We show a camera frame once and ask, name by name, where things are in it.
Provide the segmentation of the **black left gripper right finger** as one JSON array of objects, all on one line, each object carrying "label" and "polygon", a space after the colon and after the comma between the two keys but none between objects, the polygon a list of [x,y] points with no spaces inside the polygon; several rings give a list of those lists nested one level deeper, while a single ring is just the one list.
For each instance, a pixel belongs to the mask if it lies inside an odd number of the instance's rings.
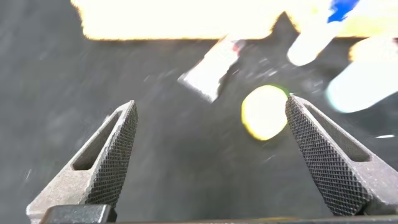
[{"label": "black left gripper right finger", "polygon": [[397,214],[397,171],[309,101],[289,95],[290,130],[334,215]]}]

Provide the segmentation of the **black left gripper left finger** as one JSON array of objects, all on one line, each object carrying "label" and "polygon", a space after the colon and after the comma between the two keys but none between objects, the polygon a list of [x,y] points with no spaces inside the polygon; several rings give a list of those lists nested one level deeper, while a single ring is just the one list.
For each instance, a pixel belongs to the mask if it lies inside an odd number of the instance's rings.
[{"label": "black left gripper left finger", "polygon": [[113,208],[125,182],[138,122],[133,100],[116,108],[26,208],[39,223],[56,205],[105,204]]}]

